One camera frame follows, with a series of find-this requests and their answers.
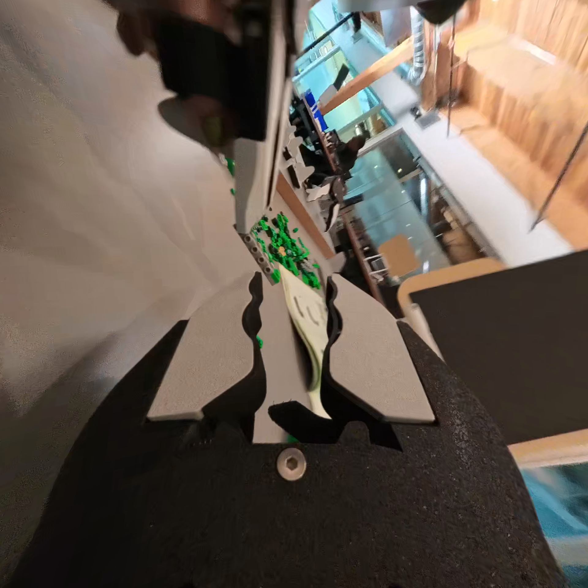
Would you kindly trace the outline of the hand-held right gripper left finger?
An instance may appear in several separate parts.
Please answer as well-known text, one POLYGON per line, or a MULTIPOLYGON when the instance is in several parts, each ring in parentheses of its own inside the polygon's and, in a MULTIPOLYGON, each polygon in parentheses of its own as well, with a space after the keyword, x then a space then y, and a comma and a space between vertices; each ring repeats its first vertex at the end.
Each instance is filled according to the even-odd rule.
POLYGON ((191 317, 166 369, 149 420, 194 420, 218 410, 248 411, 245 398, 218 401, 230 390, 235 396, 253 384, 265 398, 265 369, 258 342, 264 278, 247 273, 219 290, 191 317))

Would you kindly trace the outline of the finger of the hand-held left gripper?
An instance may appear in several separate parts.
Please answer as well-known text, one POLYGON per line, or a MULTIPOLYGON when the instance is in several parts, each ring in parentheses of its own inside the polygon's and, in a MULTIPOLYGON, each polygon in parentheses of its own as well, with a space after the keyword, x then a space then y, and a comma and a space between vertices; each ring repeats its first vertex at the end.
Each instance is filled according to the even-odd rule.
POLYGON ((266 207, 271 208, 289 125, 287 110, 291 95, 292 66, 295 59, 295 1, 270 3, 270 62, 268 76, 268 188, 266 207))
POLYGON ((266 212, 276 179, 276 140, 237 139, 235 156, 236 231, 248 233, 266 212))

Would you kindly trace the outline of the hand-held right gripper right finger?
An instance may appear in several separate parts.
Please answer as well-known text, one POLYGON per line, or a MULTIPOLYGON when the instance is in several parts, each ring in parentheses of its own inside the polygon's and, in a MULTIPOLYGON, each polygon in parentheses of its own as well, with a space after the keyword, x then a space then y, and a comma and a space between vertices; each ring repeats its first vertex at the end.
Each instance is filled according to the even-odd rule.
POLYGON ((326 302, 326 381, 379 421, 434 423, 434 411, 393 314, 340 274, 329 277, 326 302))

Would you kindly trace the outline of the green grey brick assembly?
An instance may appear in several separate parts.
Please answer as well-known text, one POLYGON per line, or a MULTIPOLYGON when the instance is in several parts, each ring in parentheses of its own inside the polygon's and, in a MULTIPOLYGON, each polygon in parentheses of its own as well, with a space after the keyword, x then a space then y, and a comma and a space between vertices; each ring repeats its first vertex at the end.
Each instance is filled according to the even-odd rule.
POLYGON ((271 285, 281 283, 280 270, 270 260, 265 241, 258 238, 254 232, 238 234, 246 249, 252 255, 259 272, 265 277, 268 283, 271 285))

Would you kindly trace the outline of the wood-edged neighbouring desk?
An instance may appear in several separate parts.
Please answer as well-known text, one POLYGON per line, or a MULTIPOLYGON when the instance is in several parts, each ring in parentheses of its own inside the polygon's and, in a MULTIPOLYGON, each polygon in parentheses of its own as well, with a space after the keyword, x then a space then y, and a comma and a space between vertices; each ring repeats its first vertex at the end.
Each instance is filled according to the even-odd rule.
POLYGON ((293 217, 298 221, 298 226, 312 240, 315 250, 323 258, 332 259, 335 257, 334 245, 329 232, 325 232, 319 202, 306 202, 305 189, 303 187, 300 189, 294 188, 286 172, 283 148, 288 143, 289 138, 293 136, 293 132, 289 130, 290 122, 288 116, 292 90, 292 80, 291 78, 287 78, 284 86, 284 97, 281 103, 281 134, 277 144, 275 196, 271 206, 273 210, 277 210, 276 199, 280 197, 285 206, 293 214, 293 217))

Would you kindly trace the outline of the grey desk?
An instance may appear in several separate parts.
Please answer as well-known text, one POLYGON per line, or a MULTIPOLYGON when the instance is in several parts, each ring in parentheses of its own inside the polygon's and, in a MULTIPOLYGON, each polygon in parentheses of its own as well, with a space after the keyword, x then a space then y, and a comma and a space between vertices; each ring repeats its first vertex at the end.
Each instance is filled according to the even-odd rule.
POLYGON ((103 1, 1 1, 1 587, 71 447, 166 332, 254 270, 216 158, 103 1))

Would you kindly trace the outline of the person's left hand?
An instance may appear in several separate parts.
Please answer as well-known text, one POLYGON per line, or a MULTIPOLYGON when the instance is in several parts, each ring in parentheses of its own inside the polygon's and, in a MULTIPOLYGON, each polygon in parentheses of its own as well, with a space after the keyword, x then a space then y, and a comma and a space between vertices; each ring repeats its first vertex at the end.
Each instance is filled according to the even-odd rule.
POLYGON ((241 32, 235 15, 240 1, 104 1, 117 14, 116 31, 134 56, 156 56, 153 28, 159 17, 182 17, 223 33, 240 43, 241 32))

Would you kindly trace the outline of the pile of green bricks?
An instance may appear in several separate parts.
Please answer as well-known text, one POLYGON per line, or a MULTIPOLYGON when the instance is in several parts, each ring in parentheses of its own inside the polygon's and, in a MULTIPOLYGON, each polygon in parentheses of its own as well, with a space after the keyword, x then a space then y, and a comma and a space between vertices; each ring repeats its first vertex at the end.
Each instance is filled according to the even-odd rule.
POLYGON ((254 241, 261 247, 271 267, 270 279, 279 283, 289 272, 313 290, 321 290, 320 266, 311 259, 311 252, 298 235, 298 228, 290 227, 288 217, 279 212, 275 217, 263 216, 251 230, 254 241))

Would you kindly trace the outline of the spare black white gripper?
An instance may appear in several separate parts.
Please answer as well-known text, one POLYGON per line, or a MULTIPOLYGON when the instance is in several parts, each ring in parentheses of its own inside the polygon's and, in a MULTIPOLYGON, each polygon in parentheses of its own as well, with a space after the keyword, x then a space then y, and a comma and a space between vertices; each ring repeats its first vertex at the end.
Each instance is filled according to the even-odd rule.
POLYGON ((333 176, 330 179, 330 183, 306 190, 306 202, 310 203, 318 200, 328 201, 329 207, 325 219, 325 232, 330 231, 336 223, 347 193, 346 179, 342 176, 333 176))

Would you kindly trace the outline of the building instruction booklet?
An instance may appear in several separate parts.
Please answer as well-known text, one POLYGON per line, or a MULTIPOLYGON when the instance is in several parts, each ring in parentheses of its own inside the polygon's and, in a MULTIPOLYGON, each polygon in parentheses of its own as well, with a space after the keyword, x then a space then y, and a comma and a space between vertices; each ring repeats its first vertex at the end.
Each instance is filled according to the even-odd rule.
POLYGON ((290 319, 305 345, 312 366, 311 382, 307 387, 311 410, 315 415, 328 419, 320 398, 322 362, 328 342, 325 301, 316 290, 287 269, 281 270, 281 284, 290 319))

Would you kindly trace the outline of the wood-backed black panel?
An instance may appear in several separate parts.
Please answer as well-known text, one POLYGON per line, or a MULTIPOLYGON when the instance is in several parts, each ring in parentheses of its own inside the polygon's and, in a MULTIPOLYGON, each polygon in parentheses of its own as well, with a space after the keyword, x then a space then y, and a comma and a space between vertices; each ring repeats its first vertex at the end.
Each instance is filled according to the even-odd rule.
POLYGON ((521 469, 587 463, 587 251, 413 276, 398 302, 481 401, 521 469))

